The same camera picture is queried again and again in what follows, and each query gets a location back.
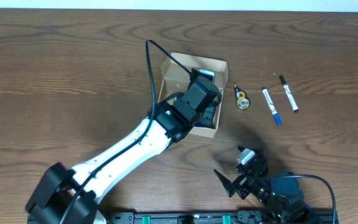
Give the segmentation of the black yellow correction tape dispenser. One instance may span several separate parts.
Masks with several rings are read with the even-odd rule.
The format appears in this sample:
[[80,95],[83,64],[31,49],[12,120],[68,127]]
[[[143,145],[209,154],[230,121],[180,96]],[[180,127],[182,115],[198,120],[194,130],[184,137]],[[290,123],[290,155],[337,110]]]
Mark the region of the black yellow correction tape dispenser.
[[235,96],[236,106],[240,110],[246,110],[250,106],[250,101],[247,97],[246,92],[240,89],[236,83],[234,83],[234,96]]

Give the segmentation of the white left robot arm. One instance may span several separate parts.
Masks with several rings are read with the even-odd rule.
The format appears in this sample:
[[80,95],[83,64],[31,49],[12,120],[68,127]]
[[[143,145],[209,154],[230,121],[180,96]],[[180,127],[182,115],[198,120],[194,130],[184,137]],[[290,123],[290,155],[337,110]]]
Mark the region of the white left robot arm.
[[186,93],[169,96],[124,139],[100,155],[66,169],[56,163],[45,171],[25,210],[32,223],[107,223],[98,205],[141,163],[181,141],[207,107],[221,98],[212,77],[198,76]]

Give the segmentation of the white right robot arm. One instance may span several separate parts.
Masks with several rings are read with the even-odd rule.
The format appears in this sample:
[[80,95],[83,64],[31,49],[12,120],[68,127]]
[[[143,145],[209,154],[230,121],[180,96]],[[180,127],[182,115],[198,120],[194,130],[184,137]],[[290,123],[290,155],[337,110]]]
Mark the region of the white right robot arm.
[[253,195],[265,207],[264,217],[270,223],[321,223],[317,214],[305,203],[299,182],[289,174],[269,179],[267,158],[260,149],[238,147],[236,158],[238,177],[230,181],[217,170],[228,197],[237,194],[241,199]]

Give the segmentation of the blue whiteboard marker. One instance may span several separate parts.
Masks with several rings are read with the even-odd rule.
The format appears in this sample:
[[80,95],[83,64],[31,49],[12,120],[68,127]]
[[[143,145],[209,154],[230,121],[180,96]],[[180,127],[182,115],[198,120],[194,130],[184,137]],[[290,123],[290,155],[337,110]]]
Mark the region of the blue whiteboard marker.
[[263,93],[263,95],[265,97],[265,100],[266,100],[266,102],[268,104],[268,107],[270,108],[270,111],[272,113],[272,116],[273,116],[276,124],[278,126],[281,125],[282,124],[281,119],[280,119],[279,114],[278,114],[278,112],[277,112],[277,110],[276,110],[276,108],[274,106],[274,103],[273,103],[271,97],[270,97],[268,89],[266,89],[266,87],[262,87],[262,93]]

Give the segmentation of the blue whiteboard duster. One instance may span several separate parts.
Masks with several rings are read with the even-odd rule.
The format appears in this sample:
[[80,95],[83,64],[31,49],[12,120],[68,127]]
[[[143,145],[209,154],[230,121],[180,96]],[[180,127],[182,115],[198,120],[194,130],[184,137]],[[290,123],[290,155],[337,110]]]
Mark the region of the blue whiteboard duster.
[[194,125],[194,127],[199,127],[199,128],[213,128],[213,125],[208,125],[208,124],[203,124],[203,123],[196,123]]

